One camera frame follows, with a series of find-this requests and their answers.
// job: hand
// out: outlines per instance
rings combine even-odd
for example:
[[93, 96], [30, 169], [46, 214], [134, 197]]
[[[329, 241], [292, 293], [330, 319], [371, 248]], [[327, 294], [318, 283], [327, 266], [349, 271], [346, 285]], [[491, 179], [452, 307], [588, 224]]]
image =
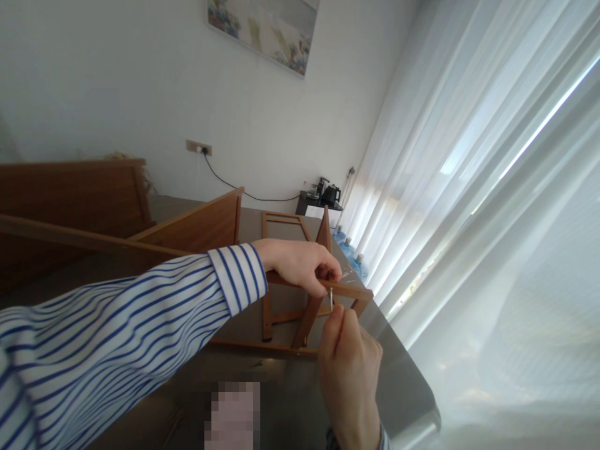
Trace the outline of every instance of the hand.
[[375, 403], [383, 349], [352, 309], [336, 305], [323, 327], [318, 364], [321, 392], [344, 450], [376, 450], [381, 422]]
[[265, 272], [275, 270], [288, 283], [304, 288], [312, 297], [327, 294], [317, 277], [334, 281], [342, 278], [338, 260], [316, 242], [261, 239], [252, 245]]

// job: water bottle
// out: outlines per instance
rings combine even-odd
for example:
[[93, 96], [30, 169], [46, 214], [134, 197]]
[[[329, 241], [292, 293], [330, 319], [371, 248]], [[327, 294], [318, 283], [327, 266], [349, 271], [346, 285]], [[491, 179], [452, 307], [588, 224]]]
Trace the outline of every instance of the water bottle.
[[337, 245], [341, 246], [346, 240], [346, 233], [342, 231], [342, 226], [337, 227], [337, 232], [333, 234], [333, 239], [337, 242]]
[[347, 237], [344, 243], [341, 245], [342, 253], [346, 256], [348, 261], [352, 261], [354, 259], [354, 247], [350, 245], [352, 239]]
[[356, 259], [352, 259], [350, 261], [350, 266], [352, 267], [354, 272], [356, 272], [358, 278], [360, 278], [361, 281], [365, 283], [367, 281], [369, 271], [367, 270], [367, 267], [363, 264], [363, 257], [363, 254], [359, 253]]

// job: striped shirt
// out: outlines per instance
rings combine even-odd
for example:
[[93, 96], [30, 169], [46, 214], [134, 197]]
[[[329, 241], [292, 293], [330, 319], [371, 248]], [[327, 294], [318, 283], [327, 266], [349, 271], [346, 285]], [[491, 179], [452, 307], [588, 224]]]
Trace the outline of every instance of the striped shirt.
[[1, 311], [0, 449], [85, 447], [267, 289], [242, 244]]

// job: power outlet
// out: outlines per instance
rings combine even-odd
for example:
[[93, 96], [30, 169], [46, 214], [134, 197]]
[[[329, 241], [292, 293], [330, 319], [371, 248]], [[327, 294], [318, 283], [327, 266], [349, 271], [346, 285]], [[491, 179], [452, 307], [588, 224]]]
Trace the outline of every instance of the power outlet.
[[186, 140], [186, 150], [187, 151], [202, 154], [202, 147], [204, 147], [208, 150], [208, 156], [213, 155], [213, 146], [210, 146], [208, 144], [203, 144], [201, 142], [190, 141], [189, 139]]

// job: pixelated area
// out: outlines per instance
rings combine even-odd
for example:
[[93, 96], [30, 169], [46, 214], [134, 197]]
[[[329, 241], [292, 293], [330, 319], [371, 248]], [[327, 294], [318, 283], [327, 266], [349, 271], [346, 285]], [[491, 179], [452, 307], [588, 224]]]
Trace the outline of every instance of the pixelated area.
[[204, 423], [206, 450], [260, 448], [259, 382], [221, 382], [212, 393], [211, 420]]

